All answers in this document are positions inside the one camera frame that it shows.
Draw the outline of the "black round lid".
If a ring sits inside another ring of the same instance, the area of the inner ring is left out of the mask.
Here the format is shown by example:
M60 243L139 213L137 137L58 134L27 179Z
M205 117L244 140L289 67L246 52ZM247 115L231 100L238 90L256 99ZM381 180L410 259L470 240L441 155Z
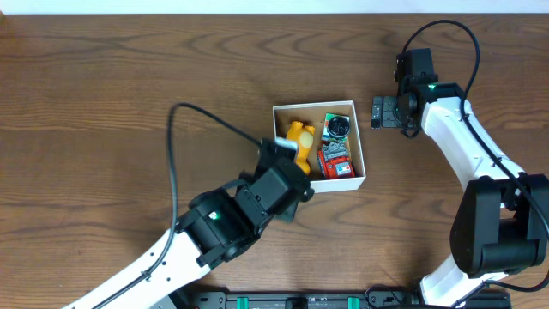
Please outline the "black round lid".
M347 137L351 129L351 125L347 117L334 116L328 121L327 132L334 139L343 139Z

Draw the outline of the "white cardboard box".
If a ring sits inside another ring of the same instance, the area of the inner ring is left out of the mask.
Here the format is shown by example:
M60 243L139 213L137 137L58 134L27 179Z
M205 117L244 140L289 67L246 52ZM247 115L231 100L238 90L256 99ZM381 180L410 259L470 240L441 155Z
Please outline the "white cardboard box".
M362 153L359 123L352 100L274 106L272 110L274 135L276 137L285 137L291 129L292 121L299 121L304 126L315 127L313 144L307 157L307 163L311 168L309 174L311 187L316 193L352 191L357 190L362 185L366 178L365 163ZM323 127L327 113L349 117L350 133L347 136L345 144L349 153L350 163L355 172L353 178L326 179L321 173L317 152L320 150L323 142Z

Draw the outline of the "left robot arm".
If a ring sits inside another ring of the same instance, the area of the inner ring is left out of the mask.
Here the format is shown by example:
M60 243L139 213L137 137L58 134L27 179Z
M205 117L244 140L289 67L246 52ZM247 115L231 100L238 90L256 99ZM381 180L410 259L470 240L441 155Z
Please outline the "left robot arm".
M174 229L71 307L149 308L245 253L276 216L288 216L312 197L298 151L297 143L280 137L262 140L253 174L192 199Z

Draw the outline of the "orange rubber animal toy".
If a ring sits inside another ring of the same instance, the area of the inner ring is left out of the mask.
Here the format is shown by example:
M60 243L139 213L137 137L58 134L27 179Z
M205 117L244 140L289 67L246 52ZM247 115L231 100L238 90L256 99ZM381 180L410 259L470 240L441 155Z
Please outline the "orange rubber animal toy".
M314 143L315 130L314 126L305 125L299 121L292 121L286 135L287 140L297 143L298 153L295 163L306 175L309 175L311 172L308 156Z

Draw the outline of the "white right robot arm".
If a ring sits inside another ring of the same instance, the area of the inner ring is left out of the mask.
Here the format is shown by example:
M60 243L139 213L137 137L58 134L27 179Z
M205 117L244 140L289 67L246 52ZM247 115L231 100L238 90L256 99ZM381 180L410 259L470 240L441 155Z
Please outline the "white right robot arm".
M396 306L464 306L485 288L543 263L548 245L548 180L526 173L474 116L468 88L441 82L429 49L396 58L393 96L372 101L371 127L437 144L463 189L450 230L450 255ZM359 124L352 101L276 106L274 134L300 146L298 164L319 192L356 190L365 180Z

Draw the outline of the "colourful puzzle cube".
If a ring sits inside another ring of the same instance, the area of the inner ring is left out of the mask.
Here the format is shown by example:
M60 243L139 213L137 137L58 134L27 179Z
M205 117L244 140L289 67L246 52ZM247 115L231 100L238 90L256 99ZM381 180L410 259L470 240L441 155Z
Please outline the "colourful puzzle cube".
M334 116L343 116L343 115L338 115L338 114L333 114L333 113L326 113L325 114L322 140L324 142L333 142L333 141L345 142L347 140L347 137L344 137L343 139L334 139L334 138L330 137L329 133L327 132L328 121Z

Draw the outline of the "red toy truck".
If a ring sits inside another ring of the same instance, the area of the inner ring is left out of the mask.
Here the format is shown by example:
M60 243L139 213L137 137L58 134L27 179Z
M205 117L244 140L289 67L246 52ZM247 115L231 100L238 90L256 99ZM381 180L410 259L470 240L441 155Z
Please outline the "red toy truck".
M322 175L326 179L354 178L355 172L344 143L323 144L317 152L317 160Z

